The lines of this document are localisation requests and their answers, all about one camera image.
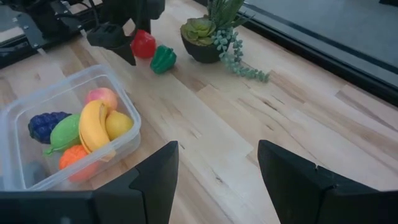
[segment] pink peach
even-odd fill
[[[118,107],[118,96],[109,88],[91,90],[86,97],[86,104],[93,100],[102,100],[112,110]]]

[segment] wooden countertop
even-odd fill
[[[269,83],[195,62],[179,28],[204,11],[190,0],[169,0],[153,21],[158,43],[178,55],[165,75],[154,75],[148,61],[131,67],[79,38],[0,70],[1,107],[91,65],[110,66],[141,114],[142,141],[91,187],[178,140],[170,223],[279,223],[257,163],[260,139],[376,189],[398,189],[397,108],[243,27],[244,62],[271,72]]]

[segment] yellow lemon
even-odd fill
[[[108,115],[105,121],[106,132],[111,141],[128,132],[133,125],[134,121],[131,118],[115,110]]]

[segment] clear plastic bin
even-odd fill
[[[81,113],[88,92],[99,87],[109,88],[119,96],[117,110],[130,116],[134,120],[134,126],[101,149],[59,170],[58,160],[62,153],[44,156],[43,152],[49,145],[32,139],[27,125],[37,114],[54,111]],[[87,177],[89,179],[135,151],[141,140],[140,127],[141,118],[119,85],[114,72],[102,65],[84,69],[60,83],[18,99],[0,114],[0,156],[4,189],[74,190],[80,183],[72,182],[69,177],[95,166],[95,172],[90,172]],[[110,161],[101,160],[112,150],[116,151],[116,155]]]

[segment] green bell pepper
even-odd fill
[[[156,48],[154,58],[150,62],[150,69],[160,75],[172,68],[177,60],[173,49],[160,45]]]

